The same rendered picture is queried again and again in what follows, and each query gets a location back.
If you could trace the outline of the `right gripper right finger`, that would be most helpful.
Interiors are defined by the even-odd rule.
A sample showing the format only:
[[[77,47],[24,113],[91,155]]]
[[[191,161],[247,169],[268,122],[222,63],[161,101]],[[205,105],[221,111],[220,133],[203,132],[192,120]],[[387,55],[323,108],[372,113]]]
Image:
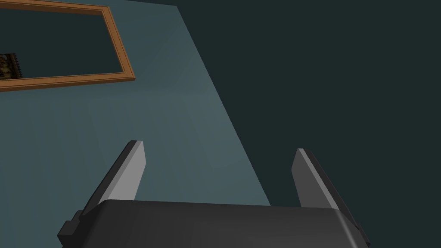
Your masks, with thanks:
[[[352,221],[352,214],[343,198],[311,150],[296,150],[291,173],[301,207],[333,208]]]

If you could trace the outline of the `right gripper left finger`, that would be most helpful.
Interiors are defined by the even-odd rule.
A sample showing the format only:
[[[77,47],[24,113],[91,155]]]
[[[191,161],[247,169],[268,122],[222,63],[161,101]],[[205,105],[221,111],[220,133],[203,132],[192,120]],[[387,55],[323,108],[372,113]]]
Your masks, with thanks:
[[[105,200],[134,200],[145,166],[143,141],[129,141],[90,197],[82,215]]]

